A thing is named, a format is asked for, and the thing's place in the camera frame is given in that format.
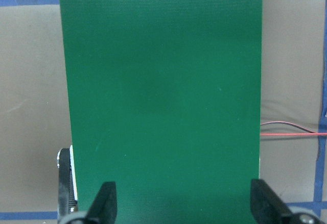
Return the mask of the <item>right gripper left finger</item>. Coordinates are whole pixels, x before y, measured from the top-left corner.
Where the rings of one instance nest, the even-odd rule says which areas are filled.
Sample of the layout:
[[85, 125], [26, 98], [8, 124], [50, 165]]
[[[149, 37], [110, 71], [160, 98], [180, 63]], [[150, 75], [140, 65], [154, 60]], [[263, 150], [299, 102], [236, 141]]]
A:
[[116, 183], [104, 182], [87, 211], [86, 223], [115, 223], [117, 212]]

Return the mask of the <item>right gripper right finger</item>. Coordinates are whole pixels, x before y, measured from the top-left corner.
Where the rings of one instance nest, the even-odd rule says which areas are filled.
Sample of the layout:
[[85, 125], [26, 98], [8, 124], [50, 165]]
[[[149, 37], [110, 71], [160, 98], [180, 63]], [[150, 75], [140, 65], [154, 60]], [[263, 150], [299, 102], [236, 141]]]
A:
[[293, 213], [262, 179], [250, 184], [250, 211], [257, 223], [290, 223]]

